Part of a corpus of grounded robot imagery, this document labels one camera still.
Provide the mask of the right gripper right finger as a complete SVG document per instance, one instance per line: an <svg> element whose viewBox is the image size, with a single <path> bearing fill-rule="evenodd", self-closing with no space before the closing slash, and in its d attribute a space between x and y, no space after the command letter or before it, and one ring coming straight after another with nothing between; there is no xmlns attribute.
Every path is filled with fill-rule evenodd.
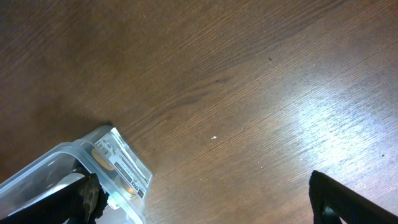
<svg viewBox="0 0 398 224"><path fill-rule="evenodd" d="M324 173L313 171L309 197L314 224L397 223L397 216Z"/></svg>

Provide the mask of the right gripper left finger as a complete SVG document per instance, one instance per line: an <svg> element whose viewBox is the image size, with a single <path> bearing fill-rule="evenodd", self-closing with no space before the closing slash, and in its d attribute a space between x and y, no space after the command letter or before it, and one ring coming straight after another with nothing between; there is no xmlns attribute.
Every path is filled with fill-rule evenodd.
<svg viewBox="0 0 398 224"><path fill-rule="evenodd" d="M109 194L96 174L84 176L48 197L1 220L1 224L95 224L103 215Z"/></svg>

